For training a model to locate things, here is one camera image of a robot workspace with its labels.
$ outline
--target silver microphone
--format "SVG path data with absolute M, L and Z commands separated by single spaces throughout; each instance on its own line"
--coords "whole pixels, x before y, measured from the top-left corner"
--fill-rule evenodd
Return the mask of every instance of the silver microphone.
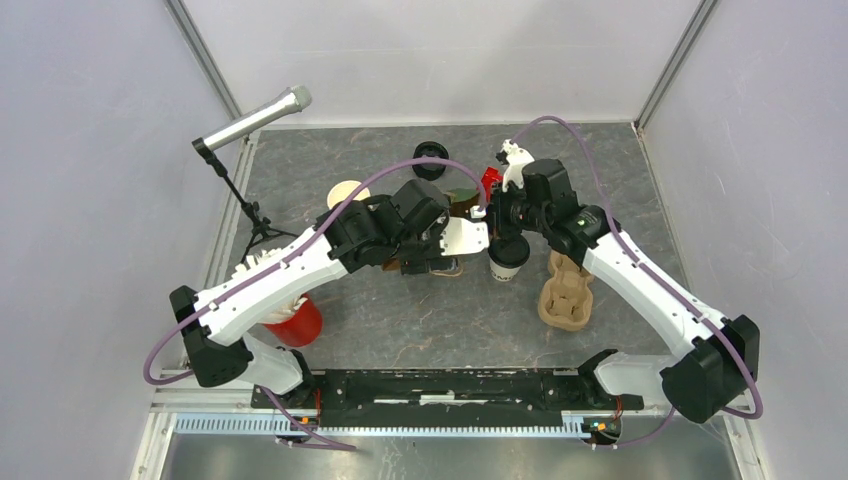
M 198 138 L 193 142 L 194 148 L 201 155 L 203 154 L 201 150 L 206 150 L 209 153 L 214 152 L 233 140 L 241 138 L 280 117 L 303 111 L 311 103 L 312 95 L 303 85 L 287 88 L 279 97 L 265 105 L 242 115 L 241 118 L 233 120 L 214 132 Z

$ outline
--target paper cup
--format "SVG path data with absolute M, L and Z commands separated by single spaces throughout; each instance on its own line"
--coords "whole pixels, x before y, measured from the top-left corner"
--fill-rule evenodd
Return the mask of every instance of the paper cup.
M 508 282 L 530 258 L 530 244 L 522 236 L 509 240 L 495 238 L 489 243 L 489 268 L 492 277 Z
M 512 280 L 512 277 L 521 270 L 521 267 L 507 268 L 501 265 L 498 265 L 498 262 L 489 259 L 489 268 L 492 271 L 492 277 L 499 282 L 508 282 Z
M 358 187 L 362 182 L 357 182 L 356 180 L 345 180 L 344 182 L 336 184 L 330 190 L 330 193 L 327 194 L 327 208 L 333 208 L 336 204 L 341 203 L 350 192 L 354 191 L 356 187 Z M 354 200 L 365 200 L 366 198 L 371 196 L 371 192 L 366 188 L 359 192 L 359 195 L 354 197 Z

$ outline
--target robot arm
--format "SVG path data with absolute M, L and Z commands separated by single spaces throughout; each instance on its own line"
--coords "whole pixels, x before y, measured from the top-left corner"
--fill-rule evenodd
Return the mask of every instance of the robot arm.
M 502 185 L 494 185 L 487 220 L 495 236 L 517 239 L 523 231 L 541 233 L 558 253 L 610 285 L 659 333 L 676 363 L 657 372 L 666 397 L 692 421 L 702 423 L 747 388 L 726 349 L 704 322 L 712 322 L 731 341 L 756 378 L 759 330 L 746 316 L 729 320 L 710 308 L 648 259 L 620 225 L 620 240 L 639 256 L 638 264 L 612 232 L 601 207 L 581 205 L 568 173 L 558 160 L 528 161 L 528 153 L 504 143 L 498 159 L 507 165 Z M 522 185 L 515 178 L 521 171 Z M 695 318 L 669 288 L 689 299 L 703 313 Z
M 303 357 L 280 351 L 247 334 L 282 305 L 294 304 L 319 285 L 360 268 L 397 258 L 404 273 L 421 273 L 455 265 L 453 255 L 488 247 L 482 221 L 449 216 L 447 197 L 429 182 L 411 180 L 393 196 L 352 202 L 300 256 L 285 258 L 315 235 L 307 229 L 291 245 L 263 255 L 249 269 L 213 288 L 194 292 L 180 287 L 171 294 L 177 321 L 208 307 L 183 331 L 189 360 L 203 387 L 240 378 L 285 394 L 309 379 Z M 318 218 L 322 224 L 327 212 Z M 472 210 L 472 220 L 484 212 Z M 236 291 L 225 301 L 222 295 Z

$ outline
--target microphone stand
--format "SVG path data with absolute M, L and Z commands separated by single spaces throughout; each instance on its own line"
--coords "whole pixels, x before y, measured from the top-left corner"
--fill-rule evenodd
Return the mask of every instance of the microphone stand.
M 201 157 L 203 157 L 203 160 L 206 161 L 206 164 L 212 167 L 212 169 L 215 170 L 215 173 L 224 180 L 224 183 L 227 184 L 227 187 L 233 193 L 233 196 L 235 196 L 236 200 L 238 200 L 241 211 L 247 215 L 247 218 L 250 219 L 250 223 L 253 224 L 250 229 L 250 241 L 247 242 L 247 247 L 245 247 L 244 253 L 241 255 L 241 259 L 239 259 L 239 263 L 244 263 L 247 259 L 247 254 L 250 253 L 250 250 L 257 245 L 270 242 L 275 238 L 284 236 L 297 238 L 297 235 L 294 233 L 272 227 L 271 220 L 268 217 L 259 217 L 259 202 L 250 203 L 241 196 L 241 193 L 239 193 L 238 189 L 233 184 L 233 181 L 230 180 L 227 167 L 221 163 L 214 152 L 207 148 L 200 148 L 198 149 L 198 153 Z

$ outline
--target cable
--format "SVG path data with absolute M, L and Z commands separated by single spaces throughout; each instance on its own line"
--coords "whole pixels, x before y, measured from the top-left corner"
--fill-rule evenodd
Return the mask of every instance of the cable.
M 335 440 L 330 440 L 329 438 L 324 437 L 322 435 L 319 435 L 319 434 L 313 432 L 311 429 L 306 428 L 306 426 L 304 426 L 302 423 L 295 420 L 295 418 L 283 407 L 283 405 L 280 403 L 280 400 L 277 399 L 277 396 L 274 394 L 274 392 L 272 392 L 267 387 L 259 387 L 259 388 L 262 390 L 262 393 L 264 393 L 265 396 L 268 397 L 268 400 L 271 401 L 271 403 L 274 405 L 274 407 L 276 407 L 277 410 L 279 410 L 280 413 L 282 413 L 283 416 L 286 417 L 286 419 L 288 419 L 288 421 L 291 422 L 291 424 L 295 428 L 297 428 L 301 432 L 306 433 L 307 435 L 309 435 L 310 438 L 312 438 L 314 440 L 318 440 L 319 442 L 324 442 L 326 444 L 326 445 L 316 445 L 314 443 L 290 443 L 289 445 L 291 445 L 292 447 L 295 447 L 295 448 L 314 448 L 314 449 L 318 449 L 318 450 L 344 450 L 344 451 L 347 451 L 347 452 L 352 452 L 352 451 L 356 450 L 356 447 L 353 446 L 353 445 L 348 445 L 346 443 L 340 443 L 340 442 L 337 442 Z
M 657 436 L 659 436 L 659 434 L 662 433 L 663 430 L 665 430 L 669 425 L 671 425 L 671 420 L 672 418 L 674 418 L 674 412 L 674 408 L 669 410 L 668 415 L 665 417 L 665 419 L 663 419 L 662 423 L 660 423 L 660 426 L 657 427 L 657 429 L 653 432 L 645 435 L 644 437 L 639 437 L 634 440 L 628 440 L 626 442 L 616 443 L 615 445 L 598 445 L 597 443 L 593 443 L 592 450 L 595 450 L 596 448 L 600 448 L 603 450 L 618 450 L 619 448 L 634 447 L 636 445 L 639 445 L 640 443 L 649 442 L 657 438 Z
M 486 208 L 486 194 L 485 194 L 486 189 L 483 187 L 483 184 L 480 181 L 480 179 L 477 178 L 474 175 L 474 172 L 472 172 L 470 169 L 468 169 L 468 167 L 466 167 L 466 166 L 464 166 L 460 163 L 457 163 L 453 160 L 446 160 L 446 159 L 443 159 L 443 158 L 434 158 L 434 157 L 421 157 L 421 158 L 415 158 L 415 159 L 412 159 L 412 160 L 404 160 L 402 162 L 396 163 L 395 165 L 392 165 L 391 167 L 384 168 L 383 170 L 380 170 L 379 172 L 375 173 L 374 175 L 371 175 L 364 182 L 362 182 L 358 187 L 356 187 L 347 196 L 347 198 L 345 198 L 339 205 L 336 206 L 336 208 L 333 210 L 333 212 L 315 230 L 315 233 L 312 234 L 312 236 L 309 237 L 309 239 L 307 239 L 300 247 L 296 248 L 292 253 L 290 253 L 289 255 L 287 255 L 283 258 L 282 263 L 291 262 L 293 259 L 302 255 L 303 252 L 305 252 L 309 247 L 311 247 L 324 234 L 324 232 L 327 231 L 327 229 L 330 227 L 330 225 L 339 217 L 339 215 L 341 215 L 341 213 L 344 211 L 344 209 L 347 208 L 348 205 L 350 205 L 350 203 L 353 201 L 353 199 L 356 198 L 356 196 L 359 195 L 359 193 L 362 190 L 368 188 L 371 184 L 373 184 L 377 180 L 385 177 L 386 175 L 388 175 L 392 172 L 395 172 L 396 170 L 400 170 L 402 168 L 408 168 L 408 167 L 411 167 L 413 165 L 419 165 L 419 164 L 423 164 L 423 163 L 427 163 L 427 164 L 435 163 L 435 164 L 439 164 L 439 165 L 445 165 L 447 167 L 456 168 L 457 170 L 464 173 L 466 176 L 468 176 L 468 178 L 470 178 L 471 180 L 474 181 L 474 183 L 477 186 L 477 190 L 480 192 L 480 207 L 483 208 L 483 209 Z M 280 268 L 281 268 L 280 263 L 276 263 L 276 264 L 272 265 L 271 267 L 263 270 L 262 272 L 256 274 L 255 276 L 245 280 L 243 283 L 240 283 L 240 284 L 234 286 L 233 288 L 227 290 L 226 292 L 222 293 L 220 296 L 215 298 L 212 301 L 212 303 L 219 305 L 219 304 L 225 302 L 227 299 L 229 299 L 233 295 L 235 295 L 238 292 L 244 290 L 245 288 L 253 285 L 254 283 L 258 282 L 259 280 L 262 280 L 263 278 L 267 277 L 268 275 L 271 275 L 272 273 L 276 272 Z M 205 306 L 201 307 L 199 310 L 192 313 L 188 317 L 184 318 L 179 323 L 177 323 L 175 326 L 171 327 L 171 329 L 168 330 L 168 332 L 158 342 L 156 342 L 156 344 L 150 350 L 150 353 L 147 355 L 147 358 L 144 360 L 144 367 L 143 367 L 142 375 L 144 376 L 144 380 L 147 381 L 147 383 L 149 383 L 151 385 L 168 385 L 170 383 L 174 383 L 176 381 L 182 380 L 184 378 L 187 378 L 187 377 L 190 377 L 191 375 L 193 375 L 193 373 L 194 373 L 193 371 L 187 370 L 187 371 L 182 372 L 179 375 L 176 375 L 176 376 L 173 376 L 173 377 L 154 378 L 150 374 L 150 368 L 153 366 L 153 361 L 156 359 L 156 355 L 159 354 L 159 352 L 162 350 L 162 348 L 165 346 L 166 343 L 168 343 L 168 341 L 171 338 L 176 336 L 177 333 L 179 333 L 183 328 L 188 326 L 190 323 L 197 320 L 202 315 L 205 315 L 208 312 L 209 312 L 209 305 L 205 305 Z M 265 387 L 260 387 L 260 388 L 262 388 L 263 391 L 266 392 L 266 395 L 268 395 L 268 392 L 271 392 L 270 390 L 268 390 Z M 288 418 L 290 422 L 292 422 L 292 425 L 294 425 L 295 428 L 303 430 L 304 432 L 309 434 L 312 438 L 318 438 L 321 441 L 327 442 L 327 445 L 297 444 L 297 446 L 299 448 L 314 448 L 314 449 L 324 449 L 324 450 L 352 450 L 352 449 L 356 448 L 356 447 L 353 447 L 352 445 L 346 445 L 346 444 L 343 444 L 343 443 L 338 443 L 338 442 L 334 442 L 334 441 L 329 440 L 329 439 L 325 439 L 324 437 L 321 437 L 318 434 L 314 434 L 314 432 L 308 431 L 308 429 L 306 429 L 306 427 L 304 427 L 303 425 L 300 424 L 300 422 L 295 420 L 294 417 L 292 417 L 282 407 L 282 405 L 280 405 L 279 402 L 276 401 L 276 397 L 273 396 L 273 392 L 271 392 L 271 393 L 272 394 L 269 395 L 269 399 L 271 399 L 271 403 L 273 403 L 274 406 L 277 407 L 277 409 L 279 409 L 280 412 L 282 412 L 282 414 L 285 415 L 286 418 Z
M 615 423 L 616 420 L 621 418 L 621 415 L 624 413 L 624 404 L 621 402 L 621 395 L 616 395 L 615 397 L 615 414 L 612 416 L 612 421 Z
M 672 288 L 671 285 L 669 285 L 668 282 L 666 282 L 659 274 L 657 274 L 657 272 L 651 269 L 651 267 L 645 265 L 644 263 L 641 263 L 639 256 L 636 255 L 636 253 L 630 248 L 630 246 L 627 245 L 627 242 L 625 242 L 624 239 L 621 238 L 621 233 L 618 231 L 618 228 L 615 224 L 615 220 L 613 219 L 612 207 L 610 206 L 609 197 L 607 196 L 603 185 L 601 185 L 601 180 L 598 176 L 598 168 L 595 165 L 595 158 L 592 155 L 592 151 L 589 149 L 589 145 L 586 143 L 586 140 L 583 138 L 582 135 L 580 135 L 580 132 L 574 126 L 559 117 L 553 115 L 545 115 L 527 124 L 527 126 L 525 126 L 518 133 L 516 133 L 515 136 L 512 137 L 512 142 L 518 143 L 518 140 L 521 139 L 524 135 L 526 135 L 527 132 L 529 132 L 532 128 L 548 120 L 556 122 L 565 127 L 565 129 L 568 130 L 577 140 L 577 143 L 580 145 L 580 149 L 583 150 L 583 155 L 589 162 L 589 168 L 591 169 L 592 177 L 595 180 L 595 188 L 598 190 L 598 194 L 601 196 L 601 202 L 603 202 L 604 205 L 604 213 L 606 214 L 607 223 L 609 223 L 610 226 L 610 232 L 612 232 L 616 242 L 618 242 L 618 244 L 621 246 L 627 256 L 630 257 L 630 259 L 636 265 L 638 265 L 639 268 L 641 268 L 666 292 L 668 292 L 669 295 L 674 297 L 675 300 L 680 302 L 680 304 L 683 305 L 686 310 L 691 312 L 697 320 L 701 321 L 701 323 L 703 323 L 710 330 L 710 332 L 718 339 L 718 341 L 721 342 L 722 346 L 724 346 L 724 348 L 730 354 L 730 357 L 733 358 L 733 362 L 736 363 L 736 367 L 742 374 L 742 378 L 745 379 L 745 383 L 748 386 L 748 389 L 751 390 L 751 397 L 754 400 L 754 411 L 741 412 L 739 410 L 734 410 L 728 407 L 724 407 L 722 408 L 722 410 L 727 413 L 730 413 L 731 415 L 736 415 L 738 417 L 742 417 L 749 420 L 756 420 L 762 417 L 763 399 L 760 396 L 760 391 L 759 389 L 757 389 L 757 384 L 754 381 L 753 376 L 751 376 L 751 372 L 748 371 L 748 366 L 745 365 L 745 361 L 742 359 L 742 356 L 739 355 L 739 352 L 736 351 L 736 348 L 733 347 L 733 344 L 730 343 L 730 340 L 728 340 L 728 338 L 721 332 L 718 327 L 713 325 L 712 321 L 707 318 L 704 318 L 704 313 L 692 302 L 690 302 L 688 298 L 686 298 L 685 296 L 683 296 L 683 294 Z

